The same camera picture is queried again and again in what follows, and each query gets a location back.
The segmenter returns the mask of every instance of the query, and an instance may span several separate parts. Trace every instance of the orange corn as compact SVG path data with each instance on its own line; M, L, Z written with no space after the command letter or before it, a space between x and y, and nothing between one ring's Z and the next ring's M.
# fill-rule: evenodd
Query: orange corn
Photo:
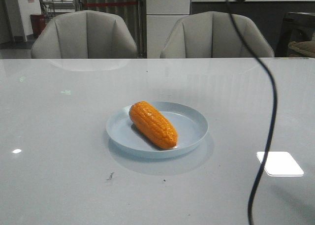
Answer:
M169 149L177 143L177 132L172 124L146 101L135 103L129 110L135 126L154 144Z

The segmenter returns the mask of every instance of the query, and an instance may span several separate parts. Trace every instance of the black cable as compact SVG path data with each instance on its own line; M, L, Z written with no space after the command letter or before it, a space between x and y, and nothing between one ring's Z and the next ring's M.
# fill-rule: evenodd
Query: black cable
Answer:
M272 108L272 115L271 115L271 120L270 120L270 127L269 127L269 132L268 132L268 137L267 137L267 142L266 142L266 147L265 147L265 154L263 157L263 160L260 164L258 173L256 175L255 181L253 183L252 186L252 191L248 200L248 208L247 208L247 213L248 213L248 222L250 225L254 225L254 221L252 218L252 205L254 202L254 198L255 198L255 194L267 161L267 157L268 157L268 153L270 151L270 146L271 146L271 141L272 141L272 136L273 136L273 132L274 132L274 128L275 128L275 122L276 122L276 114L277 114L277 106L278 106L278 94L277 94L277 88L276 88L276 82L275 79L273 77L273 75L271 74L270 70L268 69L268 67L263 63L263 61L257 56L257 54L251 49L251 47L247 44L247 42L245 41L245 39L243 38L242 34L240 33L239 29L237 28L236 22L233 18L232 12L231 12L231 8L230 8L230 3L228 0L225 0L225 4L226 4L226 8L230 17L230 20L234 26L234 29L238 35L238 37L240 38L241 42L243 43L243 45L247 48L247 50L250 52L250 54L257 60L257 62L259 62L259 64L263 67L263 69L266 71L271 85L272 85L272 91L273 91L273 108Z

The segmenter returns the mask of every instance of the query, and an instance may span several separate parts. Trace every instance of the red rope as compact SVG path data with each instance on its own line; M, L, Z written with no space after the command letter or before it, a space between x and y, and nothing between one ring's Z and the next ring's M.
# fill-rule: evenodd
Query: red rope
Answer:
M111 7L111 6L126 6L126 5L136 5L137 1L129 2L106 2L106 3L84 3L84 7Z

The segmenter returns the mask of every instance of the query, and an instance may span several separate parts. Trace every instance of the plate rim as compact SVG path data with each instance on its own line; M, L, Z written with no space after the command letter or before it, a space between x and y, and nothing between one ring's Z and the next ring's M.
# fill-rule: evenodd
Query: plate rim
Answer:
M195 113L197 113L203 120L204 123L206 125L205 130L204 130L204 134L194 143L184 147L184 148L174 148L174 149L170 149L170 150L156 150L156 151L152 151L152 150L140 150L140 149L134 149L131 147L128 147L125 144L122 144L120 142L118 142L116 139L114 139L111 134L110 134L110 124L111 124L111 120L113 120L116 116L119 116L122 114L122 112L129 112L129 109L131 108L131 105L125 106L123 108L120 108L118 111L116 111L113 115L110 116L110 118L107 120L106 123L106 132L109 136L109 138L114 142L115 145L118 146L119 149L130 153L134 156L137 157L141 157L141 158L151 158L151 159L165 159L165 158L172 158L172 157L176 157L176 156L180 156L180 155L184 155L190 151L192 151L193 149L195 149L200 142L205 138L205 136L207 135L208 131L209 131L209 124L208 124L208 120L204 117L203 114L201 114L199 111L197 111L196 109L189 107L187 105L184 104L180 104L180 103L176 103L176 102L169 102L169 101L147 101L148 103L154 105L154 104L175 104L175 105L180 105L183 106L184 108L188 108L193 110Z

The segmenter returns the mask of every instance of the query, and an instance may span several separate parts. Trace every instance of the doorway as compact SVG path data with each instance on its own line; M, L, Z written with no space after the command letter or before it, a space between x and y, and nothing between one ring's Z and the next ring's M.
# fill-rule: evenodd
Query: doorway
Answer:
M0 0L0 44L12 41L10 25L4 0Z

